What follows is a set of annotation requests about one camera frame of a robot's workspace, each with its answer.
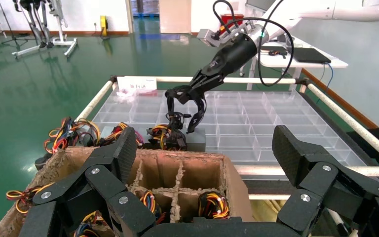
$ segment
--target yellow device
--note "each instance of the yellow device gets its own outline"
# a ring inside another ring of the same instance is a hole
[[[101,36],[107,36],[108,22],[106,16],[101,16]]]

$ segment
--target paper sign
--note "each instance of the paper sign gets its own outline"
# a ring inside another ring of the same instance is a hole
[[[118,89],[144,92],[157,89],[156,77],[117,77]]]

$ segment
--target clear plastic organizer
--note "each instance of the clear plastic organizer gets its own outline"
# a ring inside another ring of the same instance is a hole
[[[209,91],[205,96],[207,112],[198,127],[206,131],[206,152],[225,154],[237,164],[277,165],[271,150],[272,134],[275,126],[284,124],[299,140],[323,146],[343,165],[365,166],[295,90]],[[185,105],[175,101],[175,111],[193,115],[197,106],[192,101]],[[167,123],[167,112],[164,91],[125,102],[115,90],[93,121],[105,135],[120,122],[145,134],[149,127]]]

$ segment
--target cardboard box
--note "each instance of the cardboard box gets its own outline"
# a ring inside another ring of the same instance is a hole
[[[58,152],[27,188],[65,178],[77,171],[94,149],[69,147]],[[170,209],[172,223],[197,216],[198,196],[211,190],[226,196],[231,216],[254,221],[248,190],[230,159],[221,154],[138,150],[127,187],[137,196],[152,189],[162,209]],[[18,236],[23,219],[12,206],[0,221],[0,237]]]

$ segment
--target white desk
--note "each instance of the white desk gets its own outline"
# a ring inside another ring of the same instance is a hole
[[[282,47],[285,47],[285,44],[284,43],[280,43],[280,42],[268,42],[268,43],[265,43],[264,46],[282,46]],[[337,57],[334,57],[306,42],[304,42],[303,40],[297,38],[297,37],[294,37],[294,47],[303,47],[303,48],[315,48],[317,51],[319,51],[321,54],[325,55],[327,58],[329,58],[332,62],[330,63],[332,68],[346,68],[348,67],[348,64],[344,61],[342,61],[341,59],[337,58]],[[271,55],[268,55],[268,54],[261,54],[261,65],[262,66],[265,66],[265,67],[269,67],[269,68],[286,68],[287,65],[288,65],[288,62],[290,60],[290,53],[288,53],[286,56],[285,56],[285,59],[283,58],[283,56],[281,55],[275,55],[275,56],[271,56]],[[253,78],[255,77],[254,76],[254,73],[255,73],[255,69],[256,69],[256,62],[258,61],[258,55],[256,55],[253,59],[252,59],[252,64],[251,64],[251,67],[250,67],[250,70],[249,70],[249,77],[250,78]],[[319,63],[301,63],[301,62],[297,62],[295,59],[293,59],[293,61],[291,62],[291,66],[290,66],[290,69],[294,69],[293,71],[291,71],[291,75],[292,75],[292,78],[295,78],[295,79],[298,79],[300,78],[300,74],[302,73],[302,69],[303,68],[323,68],[323,67],[329,67],[327,65],[323,65],[323,64],[319,64]],[[290,89],[294,89],[296,87],[296,85],[291,85],[290,86]],[[248,87],[247,87],[247,90],[252,90],[252,84],[249,83],[248,84]]]

